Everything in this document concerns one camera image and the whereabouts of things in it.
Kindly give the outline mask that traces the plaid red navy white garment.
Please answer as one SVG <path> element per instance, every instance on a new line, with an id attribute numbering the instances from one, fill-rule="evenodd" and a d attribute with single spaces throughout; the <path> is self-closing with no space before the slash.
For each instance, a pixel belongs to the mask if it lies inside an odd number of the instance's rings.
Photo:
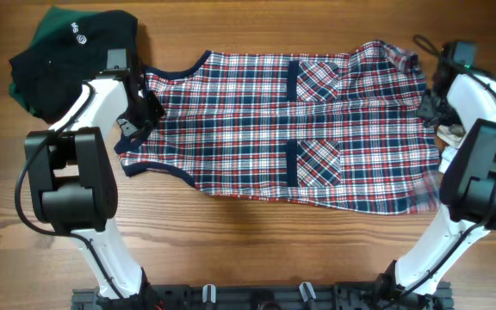
<path id="1" fill-rule="evenodd" d="M 157 171 L 211 196 L 366 214 L 437 205 L 440 154 L 418 116 L 426 79 L 403 48 L 207 51 L 186 71 L 147 68 L 146 88 L 164 116 L 115 145 L 130 177 Z"/>

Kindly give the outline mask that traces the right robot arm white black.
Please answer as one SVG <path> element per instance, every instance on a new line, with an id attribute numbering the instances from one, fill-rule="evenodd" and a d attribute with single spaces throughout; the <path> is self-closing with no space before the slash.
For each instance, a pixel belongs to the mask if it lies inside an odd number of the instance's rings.
<path id="1" fill-rule="evenodd" d="M 413 41 L 438 60 L 420 116 L 436 123 L 456 117 L 465 134 L 443 174 L 436 217 L 368 294 L 380 309 L 426 308 L 462 254 L 496 230 L 496 79 L 475 66 L 473 41 L 455 40 L 441 48 L 420 34 Z"/>

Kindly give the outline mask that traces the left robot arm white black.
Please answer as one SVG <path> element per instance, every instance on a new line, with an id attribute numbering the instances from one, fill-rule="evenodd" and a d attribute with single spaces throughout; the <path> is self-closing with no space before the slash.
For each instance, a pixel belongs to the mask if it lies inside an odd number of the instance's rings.
<path id="1" fill-rule="evenodd" d="M 142 267 L 115 221 L 118 190 L 105 146 L 114 125 L 134 142 L 146 139 L 164 108 L 146 88 L 136 53 L 110 49 L 107 64 L 67 113 L 25 139 L 26 163 L 15 186 L 21 221 L 40 234 L 72 240 L 99 284 L 104 301 L 141 299 Z"/>

